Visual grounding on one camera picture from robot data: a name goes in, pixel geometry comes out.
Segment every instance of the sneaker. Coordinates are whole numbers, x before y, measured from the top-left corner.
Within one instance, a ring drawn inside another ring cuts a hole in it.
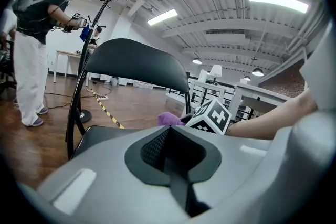
[[[41,118],[37,118],[37,120],[32,124],[32,127],[38,127],[43,124],[43,120]]]
[[[39,115],[43,115],[43,114],[47,114],[48,113],[48,109],[46,107],[42,108],[40,110],[40,112],[38,112]]]

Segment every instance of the brick wall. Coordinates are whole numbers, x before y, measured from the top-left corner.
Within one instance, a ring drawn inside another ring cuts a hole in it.
[[[299,71],[303,64],[304,60],[298,61],[283,72],[260,83],[259,87],[288,97],[298,96],[305,88],[304,79]]]

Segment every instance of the fluorescent light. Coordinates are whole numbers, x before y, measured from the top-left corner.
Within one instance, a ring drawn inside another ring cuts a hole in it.
[[[254,2],[264,2],[264,3],[270,3],[275,5],[280,5],[288,8],[295,9],[299,12],[306,13],[308,9],[308,5],[300,2],[298,0],[250,0]]]
[[[152,26],[152,25],[155,25],[159,22],[162,22],[163,20],[167,20],[167,19],[169,19],[171,17],[175,17],[175,16],[177,16],[177,12],[176,12],[176,10],[172,9],[168,12],[165,12],[165,13],[163,13],[159,16],[156,16],[155,18],[149,20],[148,23],[149,23],[150,26]]]
[[[195,64],[197,64],[197,65],[201,65],[201,64],[202,64],[202,62],[201,62],[201,60],[200,60],[199,58],[195,58],[195,59],[193,60],[193,63],[195,63]]]
[[[263,77],[264,76],[264,72],[260,68],[256,68],[255,70],[253,70],[252,74],[257,76],[257,77]]]

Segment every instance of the wooden floor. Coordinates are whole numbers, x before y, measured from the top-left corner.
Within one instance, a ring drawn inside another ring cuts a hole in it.
[[[46,93],[72,95],[76,80],[57,77],[53,83],[48,76]],[[99,94],[109,92],[103,84],[89,83]],[[157,116],[169,111],[177,116],[182,114],[183,105],[166,97],[165,90],[139,89],[133,86],[107,86],[112,92],[110,100],[103,101],[107,110],[127,129],[146,129],[157,125]],[[83,87],[82,96],[91,96]],[[69,106],[49,110],[42,115],[45,123],[40,127],[24,127],[18,108],[13,106],[15,91],[8,90],[0,101],[0,142],[10,168],[16,179],[36,188],[50,173],[67,161],[65,131]],[[49,108],[70,103],[71,97],[45,94],[45,105]],[[115,127],[103,112],[95,98],[82,98],[82,108],[92,112],[92,119],[85,124]],[[80,134],[75,127],[75,144]]]

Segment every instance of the white pants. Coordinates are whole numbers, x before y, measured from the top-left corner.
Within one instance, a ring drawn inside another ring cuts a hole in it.
[[[16,31],[14,70],[21,121],[31,126],[38,118],[37,113],[44,107],[43,96],[48,75],[46,45]]]

